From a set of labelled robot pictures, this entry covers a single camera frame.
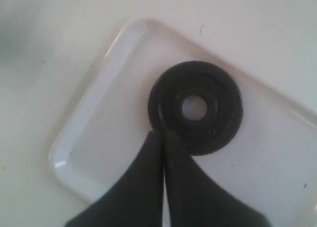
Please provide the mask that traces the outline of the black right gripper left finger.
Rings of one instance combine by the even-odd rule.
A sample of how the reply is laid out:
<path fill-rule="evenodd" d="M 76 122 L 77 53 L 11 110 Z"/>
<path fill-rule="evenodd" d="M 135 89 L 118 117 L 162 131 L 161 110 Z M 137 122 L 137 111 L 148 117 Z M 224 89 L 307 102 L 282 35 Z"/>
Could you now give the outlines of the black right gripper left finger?
<path fill-rule="evenodd" d="M 170 132 L 150 131 L 126 172 L 67 227 L 160 227 L 164 193 L 164 145 Z"/>

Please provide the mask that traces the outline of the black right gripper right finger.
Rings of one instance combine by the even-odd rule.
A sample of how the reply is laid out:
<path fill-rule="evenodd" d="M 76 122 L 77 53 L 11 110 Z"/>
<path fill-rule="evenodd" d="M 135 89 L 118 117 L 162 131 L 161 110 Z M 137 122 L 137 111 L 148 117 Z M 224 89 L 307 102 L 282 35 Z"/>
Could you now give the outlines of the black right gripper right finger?
<path fill-rule="evenodd" d="M 214 182 L 178 136 L 164 135 L 164 171 L 173 227 L 269 227 L 267 218 Z"/>

